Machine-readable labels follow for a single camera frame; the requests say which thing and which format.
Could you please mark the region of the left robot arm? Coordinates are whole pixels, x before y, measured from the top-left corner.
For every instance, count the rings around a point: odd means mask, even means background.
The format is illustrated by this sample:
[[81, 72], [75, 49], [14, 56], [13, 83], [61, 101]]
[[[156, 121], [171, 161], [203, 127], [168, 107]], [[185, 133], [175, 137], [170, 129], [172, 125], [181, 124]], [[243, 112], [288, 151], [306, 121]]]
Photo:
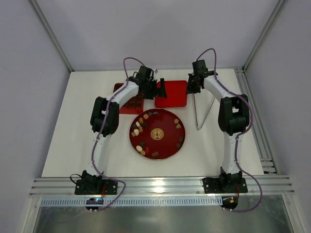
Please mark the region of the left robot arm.
[[115, 195], [118, 184], [125, 184], [121, 180], [104, 175], [104, 169], [100, 166], [110, 138], [119, 126], [120, 108], [139, 92], [144, 99], [167, 97], [164, 78], [157, 81], [154, 74], [154, 70], [142, 65], [133, 76], [126, 74], [126, 81], [112, 95], [95, 99], [90, 118], [91, 130], [95, 136], [94, 146], [90, 163], [78, 176], [80, 179], [74, 182], [76, 195]]

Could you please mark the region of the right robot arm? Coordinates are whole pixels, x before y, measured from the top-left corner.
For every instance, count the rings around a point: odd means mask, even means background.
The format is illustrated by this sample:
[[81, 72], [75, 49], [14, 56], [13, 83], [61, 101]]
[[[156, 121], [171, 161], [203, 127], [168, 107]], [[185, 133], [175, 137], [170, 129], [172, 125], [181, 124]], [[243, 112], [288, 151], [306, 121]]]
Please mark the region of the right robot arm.
[[248, 97], [229, 91], [215, 71], [209, 71], [204, 60], [192, 63], [187, 93], [197, 94], [202, 89], [209, 91], [219, 102], [218, 125], [224, 133], [224, 160], [217, 178], [203, 179], [206, 194], [247, 193], [245, 178], [239, 165], [242, 133], [250, 124]]

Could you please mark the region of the metal tongs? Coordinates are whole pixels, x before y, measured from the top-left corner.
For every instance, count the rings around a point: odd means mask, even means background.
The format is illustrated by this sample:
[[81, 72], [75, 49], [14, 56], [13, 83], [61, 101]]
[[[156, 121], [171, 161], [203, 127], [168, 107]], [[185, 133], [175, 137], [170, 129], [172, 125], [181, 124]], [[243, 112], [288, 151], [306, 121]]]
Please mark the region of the metal tongs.
[[214, 102], [215, 97], [209, 92], [192, 94], [194, 122], [197, 131], [200, 131], [204, 126]]

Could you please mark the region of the red chocolate box with tray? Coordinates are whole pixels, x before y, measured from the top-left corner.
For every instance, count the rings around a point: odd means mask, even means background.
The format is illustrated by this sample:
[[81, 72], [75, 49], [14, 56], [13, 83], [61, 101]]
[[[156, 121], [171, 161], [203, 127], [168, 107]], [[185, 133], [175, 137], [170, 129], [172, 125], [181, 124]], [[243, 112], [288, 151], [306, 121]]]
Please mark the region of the red chocolate box with tray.
[[114, 85], [113, 94], [116, 94], [120, 89], [122, 89], [122, 91], [114, 97], [110, 103], [110, 106], [117, 103], [119, 105], [120, 114], [138, 115], [142, 113], [144, 99], [142, 92], [139, 91], [139, 86], [134, 82], [129, 82], [127, 87], [124, 87], [125, 83], [116, 83]]

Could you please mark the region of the red box lid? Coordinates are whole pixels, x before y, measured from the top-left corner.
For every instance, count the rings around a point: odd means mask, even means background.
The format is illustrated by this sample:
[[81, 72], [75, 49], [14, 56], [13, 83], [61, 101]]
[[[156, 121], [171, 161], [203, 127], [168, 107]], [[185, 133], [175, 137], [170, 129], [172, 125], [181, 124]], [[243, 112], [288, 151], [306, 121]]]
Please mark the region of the red box lid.
[[156, 97], [156, 108], [175, 108], [187, 105], [187, 81], [165, 81], [165, 91], [167, 97]]

